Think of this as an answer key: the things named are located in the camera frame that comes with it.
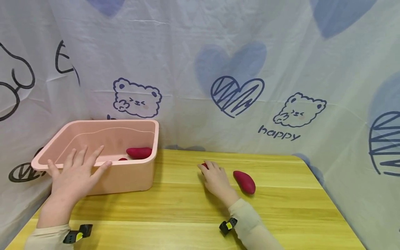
beige sleeve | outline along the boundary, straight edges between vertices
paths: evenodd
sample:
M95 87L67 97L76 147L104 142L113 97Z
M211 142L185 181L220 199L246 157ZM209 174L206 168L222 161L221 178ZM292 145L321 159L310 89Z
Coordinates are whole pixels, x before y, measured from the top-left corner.
M248 250L283 250L248 202L239 199L229 208L229 212L231 217L238 220L234 229Z
M70 230L69 225L37 228L26 240L25 250L73 250L73 244L62 242Z

white curtain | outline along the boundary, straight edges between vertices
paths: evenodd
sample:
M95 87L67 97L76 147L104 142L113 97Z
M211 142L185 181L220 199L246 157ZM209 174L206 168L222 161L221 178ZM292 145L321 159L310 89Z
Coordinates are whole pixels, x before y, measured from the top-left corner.
M0 3L2 246L61 126L151 118L163 148L299 156L368 249L400 249L398 0Z

wrist tracker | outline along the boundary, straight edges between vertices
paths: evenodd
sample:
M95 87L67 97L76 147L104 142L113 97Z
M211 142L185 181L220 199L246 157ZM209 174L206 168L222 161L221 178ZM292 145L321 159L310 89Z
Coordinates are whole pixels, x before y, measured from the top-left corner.
M65 236L63 243L65 244L73 244L82 238L87 238L92 233L92 224L84 224L80 225L79 230L71 230L68 232L67 236Z
M238 223L235 218L230 218L228 221L223 221L220 224L220 230L224 236L226 236Z

red sweet potato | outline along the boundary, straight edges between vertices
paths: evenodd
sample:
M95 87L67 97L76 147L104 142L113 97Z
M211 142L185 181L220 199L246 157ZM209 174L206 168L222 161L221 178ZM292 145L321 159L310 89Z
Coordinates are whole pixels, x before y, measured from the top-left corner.
M151 155L151 148L128 148L126 153L135 160L143 160Z
M250 175L241 171L233 171L233 177L244 192L248 194L254 194L256 192L256 184Z

wooden table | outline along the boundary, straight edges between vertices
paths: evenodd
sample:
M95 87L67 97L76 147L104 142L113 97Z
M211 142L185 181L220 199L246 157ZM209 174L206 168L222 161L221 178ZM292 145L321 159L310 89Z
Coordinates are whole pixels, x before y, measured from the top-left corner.
M202 160L255 181L254 197L242 194L285 249L365 249L306 164L295 156L160 150L153 187L145 192L90 196L75 207L70 225L93 224L92 235L75 249L245 249L234 233L218 226L229 214L204 190L196 167ZM22 249L34 230L36 213L7 248Z

